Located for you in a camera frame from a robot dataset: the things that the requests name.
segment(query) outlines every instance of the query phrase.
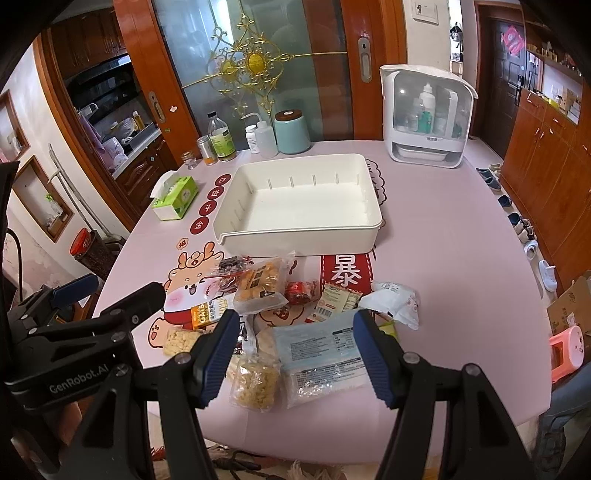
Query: wooden lid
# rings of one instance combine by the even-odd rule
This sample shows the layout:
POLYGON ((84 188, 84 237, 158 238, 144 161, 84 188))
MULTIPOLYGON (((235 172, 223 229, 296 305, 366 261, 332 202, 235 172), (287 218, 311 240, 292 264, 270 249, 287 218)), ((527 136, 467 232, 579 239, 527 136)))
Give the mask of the wooden lid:
POLYGON ((278 122, 287 122, 288 120, 295 120, 301 117, 301 110, 283 110, 275 114, 275 120, 278 122))

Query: electrical cable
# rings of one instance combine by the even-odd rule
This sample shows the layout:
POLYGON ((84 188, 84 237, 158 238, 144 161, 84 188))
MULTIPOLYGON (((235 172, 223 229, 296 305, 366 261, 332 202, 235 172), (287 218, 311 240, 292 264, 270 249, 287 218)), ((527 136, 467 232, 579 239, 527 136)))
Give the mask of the electrical cable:
POLYGON ((20 303, 22 303, 22 251, 21 251, 21 243, 18 240, 16 233, 11 228, 6 229, 6 233, 10 235, 14 242, 17 245, 17 254, 18 254, 18 297, 20 299, 20 303))

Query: snack package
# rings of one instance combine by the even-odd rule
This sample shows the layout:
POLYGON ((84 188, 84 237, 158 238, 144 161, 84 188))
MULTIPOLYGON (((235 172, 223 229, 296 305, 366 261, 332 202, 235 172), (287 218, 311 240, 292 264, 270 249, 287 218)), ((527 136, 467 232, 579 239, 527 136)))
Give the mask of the snack package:
POLYGON ((371 286, 374 291, 359 301, 359 308, 380 312, 412 330, 418 329, 419 301, 413 289, 392 282, 374 282, 371 286))
POLYGON ((240 277, 234 296, 234 310, 240 315, 283 307, 287 300, 285 279, 293 256, 271 258, 251 265, 240 277))
POLYGON ((224 312, 232 308, 233 298, 233 294, 226 295, 225 297, 191 307, 193 330, 202 329, 212 323, 219 322, 224 312))
POLYGON ((326 283, 322 290, 322 296, 308 320, 322 322, 335 314, 352 310, 357 306, 361 295, 359 292, 326 283))
POLYGON ((164 343, 164 355, 175 356, 177 353, 190 352, 197 339, 203 334, 203 330, 170 329, 166 336, 166 342, 164 343))
POLYGON ((269 410, 275 403, 275 391, 281 375, 279 362, 268 355, 245 355, 230 390, 230 400, 251 410, 269 410))
POLYGON ((285 287, 285 298, 290 305, 303 305, 316 299, 318 282, 290 281, 285 287))
POLYGON ((324 322, 271 329, 281 361, 288 408, 369 384, 353 338, 356 312, 348 310, 324 322))

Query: blue gripper pad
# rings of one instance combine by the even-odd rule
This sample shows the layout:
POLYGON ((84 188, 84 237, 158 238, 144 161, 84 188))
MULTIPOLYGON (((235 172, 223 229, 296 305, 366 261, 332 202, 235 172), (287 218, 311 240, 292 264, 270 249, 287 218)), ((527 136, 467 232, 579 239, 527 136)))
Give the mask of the blue gripper pad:
POLYGON ((199 352, 193 364, 193 376, 201 385, 199 408, 205 408, 220 391, 228 364, 240 333, 240 315, 226 310, 213 332, 198 342, 199 352))
POLYGON ((382 353, 387 347, 387 340, 396 340, 381 332, 367 310, 360 310, 353 318, 353 337, 361 358, 365 364, 371 384, 374 387, 375 396, 383 400, 392 408, 394 393, 392 392, 391 374, 388 362, 382 353))

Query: green tissue box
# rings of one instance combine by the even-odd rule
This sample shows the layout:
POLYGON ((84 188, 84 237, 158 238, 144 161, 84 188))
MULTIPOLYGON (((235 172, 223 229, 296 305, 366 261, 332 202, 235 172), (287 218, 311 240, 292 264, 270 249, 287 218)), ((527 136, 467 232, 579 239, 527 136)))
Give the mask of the green tissue box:
POLYGON ((180 220, 198 191, 192 177, 180 177, 163 200, 152 202, 152 210, 160 220, 180 220))

